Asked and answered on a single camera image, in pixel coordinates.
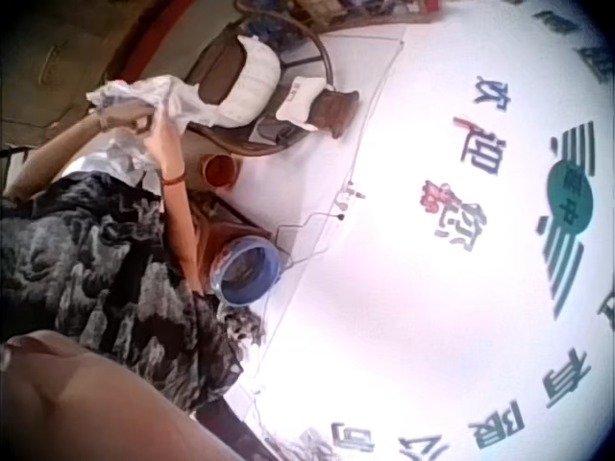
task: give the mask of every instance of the hand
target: hand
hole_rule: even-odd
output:
[[[159,162],[163,178],[172,180],[184,173],[185,163],[180,134],[163,109],[156,111],[154,127],[143,142],[150,154]]]
[[[138,131],[137,122],[154,115],[156,109],[142,101],[130,101],[99,111],[99,116],[110,129],[126,127]]]

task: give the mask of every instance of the person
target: person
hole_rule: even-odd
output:
[[[3,459],[240,459],[146,381],[54,331],[16,336],[2,355]]]
[[[135,130],[144,117],[154,118],[143,142],[160,164],[161,197],[112,169],[54,182],[98,133]],[[53,329],[183,410],[222,396],[242,368],[199,280],[184,177],[178,131],[136,101],[90,113],[30,153],[1,207],[2,342]]]

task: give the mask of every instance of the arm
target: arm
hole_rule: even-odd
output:
[[[100,133],[100,127],[98,116],[91,113],[33,150],[4,196],[13,202],[23,202],[45,189],[75,153]]]
[[[102,127],[108,129],[134,127],[136,120],[154,113],[154,108],[138,102],[121,104],[91,113],[30,153],[15,181],[7,187],[4,196],[13,202],[23,202],[44,190],[73,156]]]
[[[180,136],[162,111],[157,113],[152,134],[144,142],[150,153],[159,161],[165,180],[173,180],[184,174],[185,162]],[[166,210],[168,244],[182,266],[188,286],[202,295],[203,284],[197,270],[196,236],[185,183],[164,185],[162,198]]]

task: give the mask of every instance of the white cushion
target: white cushion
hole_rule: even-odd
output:
[[[215,125],[243,127],[253,122],[265,109],[278,86],[280,60],[256,38],[238,36],[246,50],[246,63],[227,98],[218,106]]]
[[[327,80],[323,77],[295,77],[288,96],[276,112],[276,118],[289,121],[310,132],[317,130],[316,127],[306,122],[309,118],[311,103],[326,86]]]

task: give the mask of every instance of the cable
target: cable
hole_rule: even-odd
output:
[[[292,258],[292,254],[291,254],[291,252],[289,252],[289,251],[285,250],[284,248],[282,248],[282,247],[280,247],[280,246],[278,245],[278,238],[280,237],[280,230],[281,230],[281,229],[303,229],[305,226],[307,226],[307,225],[308,225],[309,221],[310,221],[310,220],[311,220],[311,218],[313,218],[314,216],[325,216],[325,217],[327,217],[327,218],[336,218],[336,219],[337,219],[337,220],[339,220],[339,221],[343,221],[343,220],[346,218],[346,215],[345,215],[344,213],[333,214],[333,213],[324,213],[324,212],[322,212],[322,211],[316,211],[316,212],[311,213],[311,214],[307,217],[306,221],[304,221],[304,223],[303,223],[303,224],[280,224],[280,225],[276,228],[276,235],[274,236],[274,239],[273,239],[273,244],[276,246],[276,248],[277,248],[280,252],[282,252],[282,253],[284,253],[286,256],[288,256],[288,260],[290,261],[290,263],[289,263],[287,266],[285,266],[285,267],[283,268],[283,272],[285,272],[285,271],[288,271],[288,270],[292,269],[292,268],[293,268],[293,267],[295,267],[297,264],[301,264],[301,263],[303,263],[303,262],[309,261],[310,259],[312,259],[312,258],[313,258],[313,257],[315,257],[315,256],[318,256],[318,255],[321,255],[321,254],[323,254],[323,253],[326,253],[326,252],[329,250],[329,247],[328,247],[328,248],[326,248],[325,250],[322,250],[322,251],[320,251],[320,252],[315,252],[315,253],[312,253],[312,254],[311,254],[310,256],[308,256],[308,257],[304,257],[304,258],[302,258],[302,259],[298,259],[298,260],[296,260],[296,261],[295,261],[295,260]]]

